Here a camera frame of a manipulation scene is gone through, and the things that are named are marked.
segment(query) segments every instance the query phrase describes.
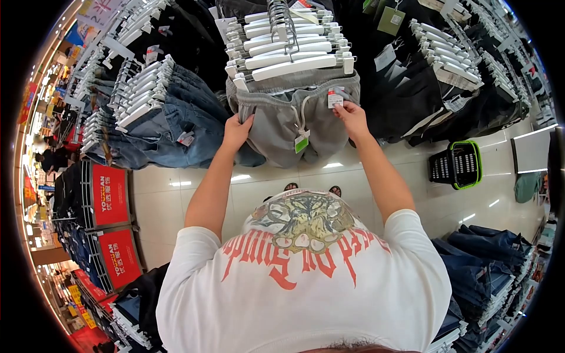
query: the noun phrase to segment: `graphic print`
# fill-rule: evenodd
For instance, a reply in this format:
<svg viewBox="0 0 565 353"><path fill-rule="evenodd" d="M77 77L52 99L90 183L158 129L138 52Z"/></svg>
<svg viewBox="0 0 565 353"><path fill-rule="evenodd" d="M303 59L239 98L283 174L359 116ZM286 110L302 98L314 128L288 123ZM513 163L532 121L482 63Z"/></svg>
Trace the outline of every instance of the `graphic print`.
<svg viewBox="0 0 565 353"><path fill-rule="evenodd" d="M288 278L289 263L301 260L301 271L296 274L319 270L328 278L343 263L356 287L357 274L351 257L367 249L374 240L389 255L390 249L378 236L356 227L355 218L349 206L330 195L310 191L285 194L257 208L251 215L252 229L222 246L222 254L229 260L221 281L228 277L235 260L264 264L281 288L292 290L297 283ZM330 252L329 246L335 243L342 259L334 260L336 252L333 256ZM299 252L302 256L293 256Z"/></svg>
<svg viewBox="0 0 565 353"><path fill-rule="evenodd" d="M251 215L251 225L269 228L282 225L272 239L274 246L294 254L304 249L323 254L328 246L341 238L344 230L353 227L355 220L352 213L340 199L302 191L257 208Z"/></svg>

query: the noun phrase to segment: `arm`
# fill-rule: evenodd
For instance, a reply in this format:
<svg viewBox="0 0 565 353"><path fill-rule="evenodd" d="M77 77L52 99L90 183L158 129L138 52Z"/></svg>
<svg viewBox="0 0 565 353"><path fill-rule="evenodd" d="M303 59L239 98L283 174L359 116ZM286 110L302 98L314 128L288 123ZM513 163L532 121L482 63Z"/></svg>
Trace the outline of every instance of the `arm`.
<svg viewBox="0 0 565 353"><path fill-rule="evenodd" d="M343 120L349 137L355 142L383 223L398 210L415 210L410 189L369 132L365 111L345 101L343 106L335 105L334 114Z"/></svg>
<svg viewBox="0 0 565 353"><path fill-rule="evenodd" d="M243 124L239 123L239 114L235 114L226 121L224 141L186 209L185 227L207 228L214 232L221 241L221 227L224 224L225 209L228 203L233 158L247 139L252 124L253 115Z"/></svg>

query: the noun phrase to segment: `white t-shirt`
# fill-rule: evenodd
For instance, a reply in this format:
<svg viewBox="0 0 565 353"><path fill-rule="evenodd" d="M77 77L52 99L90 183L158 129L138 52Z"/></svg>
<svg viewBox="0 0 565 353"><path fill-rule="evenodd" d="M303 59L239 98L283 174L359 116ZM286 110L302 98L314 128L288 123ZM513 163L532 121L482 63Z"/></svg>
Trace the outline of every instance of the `white t-shirt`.
<svg viewBox="0 0 565 353"><path fill-rule="evenodd" d="M451 285L418 214L400 210L380 238L332 193L272 197L222 247L179 231L157 325L169 353L294 353L343 340L423 352Z"/></svg>

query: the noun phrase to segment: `shopping basket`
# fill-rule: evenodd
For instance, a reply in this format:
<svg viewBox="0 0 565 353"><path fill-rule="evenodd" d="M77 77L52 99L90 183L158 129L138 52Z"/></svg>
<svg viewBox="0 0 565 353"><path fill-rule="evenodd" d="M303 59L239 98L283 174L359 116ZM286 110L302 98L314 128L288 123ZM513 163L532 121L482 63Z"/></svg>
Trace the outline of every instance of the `shopping basket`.
<svg viewBox="0 0 565 353"><path fill-rule="evenodd" d="M475 141L456 141L428 160L432 182L451 184L455 190L477 185L483 177L481 153Z"/></svg>

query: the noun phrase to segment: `foot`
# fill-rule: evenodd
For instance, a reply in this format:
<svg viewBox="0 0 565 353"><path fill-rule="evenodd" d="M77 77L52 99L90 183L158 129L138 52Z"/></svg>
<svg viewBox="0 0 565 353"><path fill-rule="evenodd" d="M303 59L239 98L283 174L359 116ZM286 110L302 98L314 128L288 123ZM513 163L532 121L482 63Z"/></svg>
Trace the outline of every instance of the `foot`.
<svg viewBox="0 0 565 353"><path fill-rule="evenodd" d="M331 192L332 194L336 194L336 195L338 195L339 197L341 197L341 189L340 189L340 187L337 186L337 185L332 186L332 187L330 188L329 192Z"/></svg>
<svg viewBox="0 0 565 353"><path fill-rule="evenodd" d="M283 191L288 191L288 190L292 190L292 189L298 189L298 184L296 184L295 182L290 182L290 183L288 183L287 186L284 187Z"/></svg>

